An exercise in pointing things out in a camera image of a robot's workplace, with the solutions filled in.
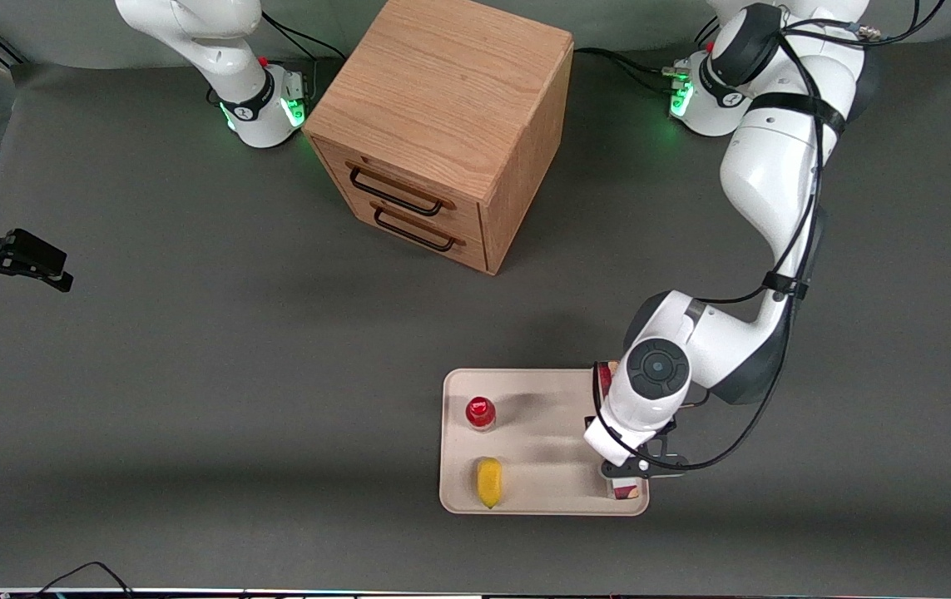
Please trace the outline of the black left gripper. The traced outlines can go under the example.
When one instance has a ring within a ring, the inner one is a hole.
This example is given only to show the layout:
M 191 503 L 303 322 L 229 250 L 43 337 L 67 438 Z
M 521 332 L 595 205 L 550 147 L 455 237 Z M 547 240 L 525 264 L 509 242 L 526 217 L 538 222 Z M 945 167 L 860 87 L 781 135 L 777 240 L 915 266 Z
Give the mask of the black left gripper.
M 613 465 L 608 460 L 601 463 L 601 475 L 607 480 L 646 480 L 650 475 L 683 475 L 688 460 L 668 450 L 668 436 L 677 428 L 676 422 L 668 422 L 657 435 L 638 447 L 644 458 L 628 459 L 622 465 Z

